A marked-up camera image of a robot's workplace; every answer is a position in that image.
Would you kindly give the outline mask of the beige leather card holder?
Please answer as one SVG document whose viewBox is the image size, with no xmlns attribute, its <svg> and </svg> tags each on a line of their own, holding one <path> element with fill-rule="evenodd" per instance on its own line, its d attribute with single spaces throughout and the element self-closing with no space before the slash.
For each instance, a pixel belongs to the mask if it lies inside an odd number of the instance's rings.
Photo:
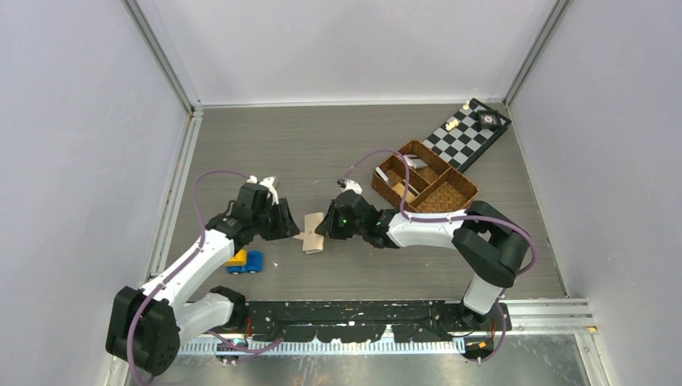
<svg viewBox="0 0 682 386">
<path fill-rule="evenodd" d="M 304 229 L 298 235 L 293 236 L 295 240 L 302 241 L 302 251 L 305 254 L 320 253 L 324 247 L 325 236 L 319 235 L 315 230 L 322 223 L 324 214 L 322 212 L 310 213 L 304 216 Z"/>
</svg>

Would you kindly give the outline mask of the gold black-striped card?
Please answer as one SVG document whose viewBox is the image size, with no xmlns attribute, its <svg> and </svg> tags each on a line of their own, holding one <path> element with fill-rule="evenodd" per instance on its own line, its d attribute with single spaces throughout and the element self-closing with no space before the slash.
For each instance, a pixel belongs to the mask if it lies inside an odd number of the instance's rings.
<svg viewBox="0 0 682 386">
<path fill-rule="evenodd" d="M 407 202 L 411 202 L 419 195 L 419 191 L 411 184 L 406 185 L 401 181 L 392 187 L 392 190 L 398 194 L 400 198 L 405 196 Z"/>
</svg>

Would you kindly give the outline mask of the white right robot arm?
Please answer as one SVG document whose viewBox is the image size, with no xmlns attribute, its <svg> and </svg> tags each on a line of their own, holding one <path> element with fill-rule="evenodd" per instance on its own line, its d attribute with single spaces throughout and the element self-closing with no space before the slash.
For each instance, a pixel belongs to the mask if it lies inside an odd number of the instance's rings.
<svg viewBox="0 0 682 386">
<path fill-rule="evenodd" d="M 344 191 L 331 201 L 316 234 L 334 240 L 360 236 L 375 248 L 428 246 L 454 249 L 474 276 L 459 303 L 459 319 L 470 330 L 491 320 L 506 289 L 526 272 L 522 264 L 536 245 L 529 234 L 489 203 L 474 201 L 449 213 L 377 209 L 362 195 Z"/>
</svg>

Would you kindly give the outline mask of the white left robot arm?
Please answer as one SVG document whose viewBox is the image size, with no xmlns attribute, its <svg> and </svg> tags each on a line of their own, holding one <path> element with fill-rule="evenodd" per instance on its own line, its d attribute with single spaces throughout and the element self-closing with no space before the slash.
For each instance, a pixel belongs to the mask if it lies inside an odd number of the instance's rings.
<svg viewBox="0 0 682 386">
<path fill-rule="evenodd" d="M 224 286 L 198 301 L 190 296 L 253 239 L 299 234 L 274 176 L 251 176 L 227 211 L 203 223 L 197 241 L 169 268 L 139 289 L 123 287 L 113 299 L 105 350 L 152 376 L 159 376 L 192 339 L 221 326 L 228 333 L 246 324 L 243 294 Z"/>
</svg>

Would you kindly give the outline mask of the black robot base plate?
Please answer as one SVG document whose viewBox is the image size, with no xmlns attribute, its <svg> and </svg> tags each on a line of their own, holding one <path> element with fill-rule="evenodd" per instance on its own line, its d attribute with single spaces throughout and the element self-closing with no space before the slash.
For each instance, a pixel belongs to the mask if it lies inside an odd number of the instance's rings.
<svg viewBox="0 0 682 386">
<path fill-rule="evenodd" d="M 500 332 L 507 305 L 475 317 L 460 302 L 419 301 L 251 301 L 236 322 L 214 327 L 258 342 L 374 343 L 388 331 L 397 343 L 446 342 L 472 332 Z"/>
</svg>

